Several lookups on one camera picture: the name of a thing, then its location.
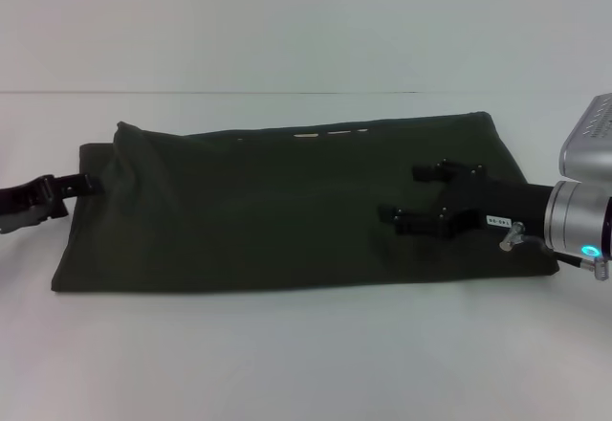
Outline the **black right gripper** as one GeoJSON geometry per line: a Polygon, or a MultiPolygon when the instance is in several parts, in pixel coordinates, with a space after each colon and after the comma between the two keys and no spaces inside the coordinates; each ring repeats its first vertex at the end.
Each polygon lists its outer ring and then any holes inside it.
{"type": "Polygon", "coordinates": [[[453,238],[474,230],[501,231],[519,222],[524,233],[544,237],[545,211],[553,188],[494,180],[483,165],[443,159],[432,166],[415,165],[416,182],[446,186],[435,201],[435,215],[388,205],[377,207],[381,223],[397,235],[453,238]]]}

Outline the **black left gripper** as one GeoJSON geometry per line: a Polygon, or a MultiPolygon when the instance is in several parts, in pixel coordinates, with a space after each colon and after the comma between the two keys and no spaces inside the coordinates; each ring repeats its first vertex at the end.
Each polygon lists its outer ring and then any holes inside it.
{"type": "Polygon", "coordinates": [[[1,188],[1,234],[66,217],[68,211],[64,200],[103,193],[101,181],[87,173],[61,177],[44,175],[32,183],[1,188]]]}

